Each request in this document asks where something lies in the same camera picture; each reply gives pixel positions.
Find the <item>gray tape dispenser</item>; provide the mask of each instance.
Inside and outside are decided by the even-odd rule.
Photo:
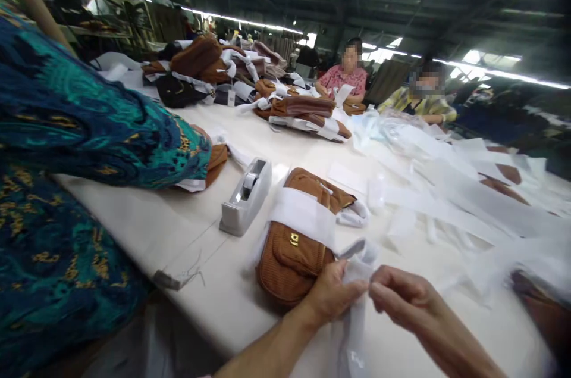
[[[271,162],[255,158],[230,200],[222,204],[220,230],[236,236],[244,235],[268,196],[271,183]]]

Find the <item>brown corduroy bag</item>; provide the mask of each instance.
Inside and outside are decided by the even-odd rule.
[[[356,201],[353,195],[302,168],[290,173],[285,187],[314,196],[333,214]],[[322,243],[273,221],[256,276],[262,289],[278,306],[292,308],[308,294],[323,268],[333,261],[333,252]]]

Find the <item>yellow plaid shirt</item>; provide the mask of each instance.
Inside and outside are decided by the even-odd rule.
[[[377,110],[381,113],[390,107],[398,111],[403,111],[411,102],[409,88],[402,86],[393,92],[384,103],[377,107]],[[457,116],[454,107],[451,107],[444,98],[437,96],[422,99],[415,108],[415,114],[418,116],[439,114],[444,117],[444,122],[452,122]]]

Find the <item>teal patterned garment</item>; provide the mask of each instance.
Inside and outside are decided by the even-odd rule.
[[[0,6],[0,376],[128,322],[150,284],[49,174],[164,188],[205,179],[210,141]]]

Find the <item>finger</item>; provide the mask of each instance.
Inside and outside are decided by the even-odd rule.
[[[371,282],[390,288],[408,302],[427,296],[424,284],[428,282],[420,276],[390,266],[381,266],[371,277]]]
[[[347,259],[341,259],[327,265],[327,270],[336,280],[341,281],[345,275],[345,268],[347,267]]]
[[[415,329],[421,321],[421,312],[410,305],[397,293],[380,283],[373,282],[369,287],[369,296],[375,305],[379,305],[393,322],[407,330]]]
[[[369,282],[355,280],[343,286],[346,305],[351,305],[369,289]]]

